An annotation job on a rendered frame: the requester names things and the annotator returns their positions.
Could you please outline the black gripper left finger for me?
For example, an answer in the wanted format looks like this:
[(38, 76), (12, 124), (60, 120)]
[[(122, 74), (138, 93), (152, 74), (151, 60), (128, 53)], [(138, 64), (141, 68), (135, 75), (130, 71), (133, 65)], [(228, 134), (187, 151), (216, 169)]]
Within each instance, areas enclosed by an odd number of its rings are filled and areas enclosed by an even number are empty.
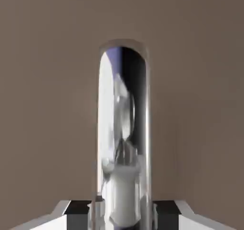
[(10, 230), (93, 230), (90, 200), (61, 200), (47, 215)]

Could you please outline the curved shiny metal drawer handle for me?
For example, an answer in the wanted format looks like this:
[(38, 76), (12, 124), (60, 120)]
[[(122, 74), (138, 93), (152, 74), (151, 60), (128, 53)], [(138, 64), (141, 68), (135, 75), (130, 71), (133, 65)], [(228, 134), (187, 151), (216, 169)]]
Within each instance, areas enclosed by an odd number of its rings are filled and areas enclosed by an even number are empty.
[(148, 53), (115, 39), (99, 61), (92, 230), (152, 230)]

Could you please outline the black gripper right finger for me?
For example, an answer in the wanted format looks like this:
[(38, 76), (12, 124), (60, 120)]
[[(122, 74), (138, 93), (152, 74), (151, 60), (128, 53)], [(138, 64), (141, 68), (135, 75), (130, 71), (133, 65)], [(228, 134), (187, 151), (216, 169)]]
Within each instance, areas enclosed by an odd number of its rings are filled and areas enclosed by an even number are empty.
[(195, 214), (184, 200), (153, 202), (152, 230), (235, 230), (215, 220)]

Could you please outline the brown drawer front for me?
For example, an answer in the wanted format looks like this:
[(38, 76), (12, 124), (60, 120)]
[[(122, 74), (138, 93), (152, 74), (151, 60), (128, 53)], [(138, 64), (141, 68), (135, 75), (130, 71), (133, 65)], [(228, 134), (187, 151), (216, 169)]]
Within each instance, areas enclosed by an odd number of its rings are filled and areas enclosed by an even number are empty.
[(149, 55), (153, 198), (244, 230), (244, 0), (0, 0), (0, 230), (93, 197), (116, 39)]

